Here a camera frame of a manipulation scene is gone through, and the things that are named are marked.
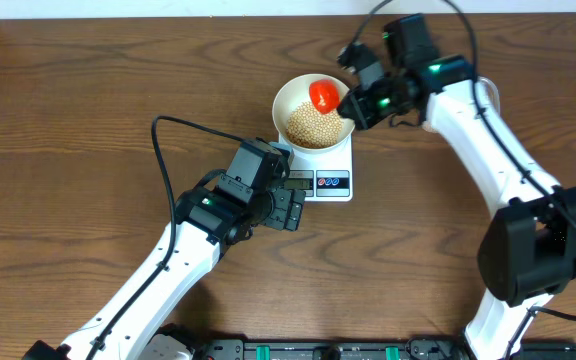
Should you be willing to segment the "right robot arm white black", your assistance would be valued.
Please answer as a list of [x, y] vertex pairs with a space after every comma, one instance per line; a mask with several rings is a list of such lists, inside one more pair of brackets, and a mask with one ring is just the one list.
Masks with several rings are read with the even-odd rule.
[[416, 112], [453, 148], [491, 216], [477, 253], [485, 293], [464, 331], [473, 359], [507, 359], [534, 317], [576, 279], [576, 187], [523, 148], [491, 103], [475, 58], [444, 56], [422, 15], [383, 29], [393, 71], [353, 39], [338, 62], [357, 77], [339, 113], [360, 130]]

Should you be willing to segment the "red plastic measuring scoop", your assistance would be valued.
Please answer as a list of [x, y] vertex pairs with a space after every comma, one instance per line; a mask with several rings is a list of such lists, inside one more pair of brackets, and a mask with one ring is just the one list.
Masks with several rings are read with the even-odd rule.
[[314, 108], [321, 114], [328, 114], [340, 104], [339, 92], [335, 83], [321, 79], [309, 85], [309, 97]]

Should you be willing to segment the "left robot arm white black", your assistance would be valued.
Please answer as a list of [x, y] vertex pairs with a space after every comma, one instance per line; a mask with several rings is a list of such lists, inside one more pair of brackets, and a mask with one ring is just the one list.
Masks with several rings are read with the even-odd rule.
[[155, 248], [85, 325], [27, 359], [137, 359], [186, 293], [257, 226], [295, 231], [305, 194], [287, 189], [293, 154], [261, 139], [241, 142], [228, 169], [206, 175], [173, 203]]

